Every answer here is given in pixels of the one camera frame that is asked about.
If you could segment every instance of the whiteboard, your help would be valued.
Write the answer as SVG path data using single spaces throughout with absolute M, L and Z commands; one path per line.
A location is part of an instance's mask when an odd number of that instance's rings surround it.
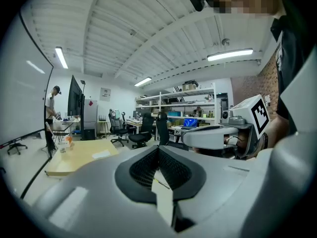
M 52 68 L 17 15 L 0 46 L 0 145 L 44 129 Z

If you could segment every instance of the brick wall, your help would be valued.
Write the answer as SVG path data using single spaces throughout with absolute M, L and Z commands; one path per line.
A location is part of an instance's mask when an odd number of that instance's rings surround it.
M 270 119 L 275 118 L 278 99 L 275 53 L 259 75 L 231 78 L 231 85 L 234 105 L 258 94 L 261 94 L 264 100 L 264 96 L 269 94 L 271 104 L 267 107 L 267 111 Z

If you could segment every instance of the ceiling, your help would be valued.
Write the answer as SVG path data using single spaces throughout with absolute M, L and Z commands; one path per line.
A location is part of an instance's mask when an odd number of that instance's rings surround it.
M 22 12 L 55 67 L 61 68 L 54 52 L 59 46 L 70 70 L 131 84 L 151 77 L 148 88 L 195 77 L 190 72 L 215 65 L 206 58 L 217 52 L 253 48 L 238 67 L 258 67 L 272 23 L 269 17 L 214 14 L 212 8 L 196 12 L 189 0 L 30 0 Z M 225 38 L 229 44 L 223 45 Z M 239 59 L 229 61 L 241 65 Z

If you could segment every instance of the black t-shirt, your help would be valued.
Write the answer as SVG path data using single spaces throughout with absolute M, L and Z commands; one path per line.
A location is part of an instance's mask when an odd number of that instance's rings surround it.
M 314 45 L 310 19 L 302 4 L 294 0 L 283 0 L 285 16 L 275 19 L 271 32 L 277 41 L 282 34 L 281 45 L 276 53 L 276 67 L 278 70 L 279 94 L 287 88 L 290 82 L 304 65 Z M 281 98 L 278 98 L 276 113 L 290 121 L 290 134 L 296 132 L 294 122 Z

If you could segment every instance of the blue computer screen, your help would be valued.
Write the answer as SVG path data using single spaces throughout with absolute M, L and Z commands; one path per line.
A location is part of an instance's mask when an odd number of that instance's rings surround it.
M 194 118 L 185 118 L 184 119 L 185 127 L 197 127 L 197 119 Z

